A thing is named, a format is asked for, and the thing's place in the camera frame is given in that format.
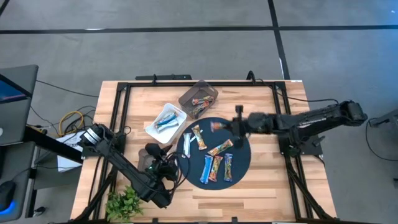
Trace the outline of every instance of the white bowl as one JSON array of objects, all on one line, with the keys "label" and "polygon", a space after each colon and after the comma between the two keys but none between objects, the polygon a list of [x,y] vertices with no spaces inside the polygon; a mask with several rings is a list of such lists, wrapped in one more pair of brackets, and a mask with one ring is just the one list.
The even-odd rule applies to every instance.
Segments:
[{"label": "white bowl", "polygon": [[[160,121],[166,114],[175,111],[177,113],[178,126],[167,128],[160,133],[157,132],[155,124]],[[184,113],[180,108],[174,106],[171,103],[166,103],[160,115],[155,119],[155,121],[145,128],[145,132],[152,136],[154,139],[162,144],[170,144],[176,135],[185,127],[185,121],[187,120],[187,114]]]}]

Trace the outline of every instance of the blue wrapped item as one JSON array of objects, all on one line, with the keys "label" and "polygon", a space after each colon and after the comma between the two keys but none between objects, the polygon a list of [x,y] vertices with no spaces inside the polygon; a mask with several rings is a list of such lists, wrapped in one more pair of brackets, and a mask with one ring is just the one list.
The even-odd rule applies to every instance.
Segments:
[{"label": "blue wrapped item", "polygon": [[174,120],[174,119],[176,119],[176,118],[177,118],[177,115],[176,115],[175,113],[168,114],[165,118],[161,119],[161,120],[157,123],[157,125],[160,126],[160,125],[163,125],[163,124],[167,124],[167,123],[169,123],[171,120]]},{"label": "blue wrapped item", "polygon": [[211,171],[211,163],[213,162],[213,156],[205,155],[205,168],[200,177],[200,182],[207,184],[209,182],[209,175]]},{"label": "blue wrapped item", "polygon": [[232,154],[226,153],[225,156],[225,173],[224,180],[232,182]]}]

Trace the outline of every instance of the green plant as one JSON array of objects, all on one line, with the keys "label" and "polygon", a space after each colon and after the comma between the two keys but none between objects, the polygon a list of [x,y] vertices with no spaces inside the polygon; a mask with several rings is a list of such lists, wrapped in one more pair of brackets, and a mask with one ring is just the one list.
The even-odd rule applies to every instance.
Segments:
[{"label": "green plant", "polygon": [[124,194],[117,192],[109,193],[108,202],[106,203],[108,221],[112,219],[129,222],[130,218],[136,216],[137,213],[143,215],[142,208],[139,207],[141,203],[131,186],[126,186]]}]

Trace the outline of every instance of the yellow cable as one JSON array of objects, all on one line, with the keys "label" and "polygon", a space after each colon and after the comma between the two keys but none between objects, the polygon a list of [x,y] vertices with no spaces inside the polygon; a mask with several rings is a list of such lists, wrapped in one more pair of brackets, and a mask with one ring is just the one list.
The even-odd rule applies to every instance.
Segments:
[{"label": "yellow cable", "polygon": [[75,131],[77,131],[77,129],[76,129],[76,130],[67,131],[65,133],[62,133],[62,123],[64,122],[65,118],[67,116],[69,116],[70,114],[78,114],[78,115],[80,115],[80,124],[78,125],[77,129],[79,129],[81,127],[81,125],[83,124],[84,116],[83,116],[83,114],[80,111],[71,111],[71,112],[65,114],[65,116],[61,118],[60,123],[58,124],[58,129],[59,129],[59,132],[60,132],[59,133],[59,137],[62,137],[64,135],[66,135],[66,134],[74,133]]}]

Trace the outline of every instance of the laptop screen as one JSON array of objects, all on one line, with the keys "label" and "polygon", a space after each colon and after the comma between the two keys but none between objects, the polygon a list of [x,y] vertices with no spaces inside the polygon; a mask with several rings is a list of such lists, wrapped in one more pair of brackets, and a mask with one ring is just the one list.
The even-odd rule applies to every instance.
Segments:
[{"label": "laptop screen", "polygon": [[0,80],[0,103],[5,101],[17,101],[26,98],[26,95],[16,88]]}]

